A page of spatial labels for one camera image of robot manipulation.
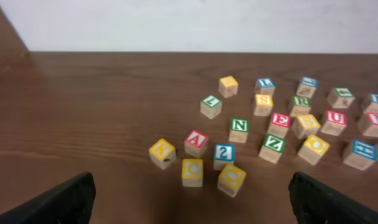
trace wooden table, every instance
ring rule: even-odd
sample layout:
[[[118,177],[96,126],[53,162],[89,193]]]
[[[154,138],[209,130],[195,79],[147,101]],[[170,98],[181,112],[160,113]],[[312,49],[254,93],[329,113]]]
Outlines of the wooden table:
[[[223,99],[210,120],[201,99],[219,95],[218,79],[233,75],[239,93]],[[348,128],[313,167],[296,156],[303,141],[290,130],[278,164],[257,157],[269,117],[252,115],[253,86],[276,83],[274,111],[288,112],[302,76],[319,80],[311,102],[318,119],[333,87],[356,95]],[[97,196],[91,223],[296,223],[288,194],[303,171],[378,211],[378,164],[361,172],[341,162],[353,138],[369,143],[356,123],[361,100],[378,91],[378,55],[33,53],[0,76],[0,213],[75,176],[93,173]],[[229,119],[250,120],[246,144],[236,145],[235,164],[247,172],[236,198],[217,190],[213,145],[228,142]],[[193,129],[210,136],[204,186],[181,184],[183,140]],[[166,170],[148,149],[165,138],[178,150]]]

